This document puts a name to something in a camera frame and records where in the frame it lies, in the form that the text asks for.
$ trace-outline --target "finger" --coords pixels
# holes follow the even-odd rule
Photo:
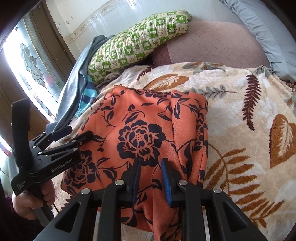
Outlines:
[[[37,218],[36,215],[33,213],[32,209],[29,209],[29,210],[30,212],[23,217],[28,220],[35,220]]]
[[[54,194],[54,190],[52,190],[50,193],[48,193],[47,195],[44,195],[44,200],[46,201],[46,202],[48,202],[49,200],[51,200],[51,199],[55,199],[55,194]]]
[[[50,206],[50,205],[53,205],[54,202],[55,202],[55,196],[54,196],[52,199],[50,199],[49,201],[47,201],[46,204],[47,204],[48,206]]]
[[[32,209],[30,209],[29,207],[20,207],[20,206],[14,205],[13,208],[15,212],[23,218],[28,217],[30,220],[34,218],[34,216],[32,215],[33,213]]]
[[[40,208],[43,206],[43,202],[30,193],[21,193],[15,197],[15,203],[20,208]]]
[[[52,180],[48,180],[47,182],[43,183],[41,186],[41,192],[43,195],[47,195],[52,190],[54,190],[54,184],[52,183]]]

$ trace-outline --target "leaf-patterned blanket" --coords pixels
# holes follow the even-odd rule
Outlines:
[[[205,96],[209,157],[204,188],[223,188],[269,241],[287,236],[296,222],[296,94],[292,88],[264,66],[234,69],[203,62],[134,66],[102,90],[91,109],[72,124],[72,135],[119,84],[161,92],[190,90]],[[153,237],[127,226],[122,226],[122,234],[126,240]]]

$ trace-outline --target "gray cloth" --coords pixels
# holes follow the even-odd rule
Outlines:
[[[104,35],[97,36],[79,56],[70,76],[65,84],[58,101],[58,112],[54,123],[46,125],[46,133],[60,130],[65,127],[73,118],[79,107],[82,92],[86,85],[87,67],[95,52],[110,38]]]
[[[236,13],[261,44],[281,80],[296,82],[296,43],[285,25],[260,0],[220,0]]]

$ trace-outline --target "stained glass window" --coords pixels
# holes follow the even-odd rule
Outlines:
[[[22,18],[4,43],[7,62],[32,102],[53,122],[64,83],[48,59],[29,15]]]

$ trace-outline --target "screw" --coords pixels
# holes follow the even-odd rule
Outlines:
[[[121,186],[121,185],[123,185],[124,184],[124,180],[121,180],[121,179],[119,179],[119,180],[117,180],[116,182],[115,182],[115,185],[116,186]]]
[[[89,188],[83,188],[83,189],[81,190],[81,194],[86,195],[86,194],[89,194],[90,191],[91,191],[91,190],[90,190]]]
[[[181,180],[179,181],[179,184],[180,184],[181,186],[185,186],[185,185],[188,184],[188,182],[187,182],[187,180],[181,179]]]
[[[214,193],[220,193],[220,192],[222,192],[222,189],[220,187],[214,187],[213,191],[214,191]]]

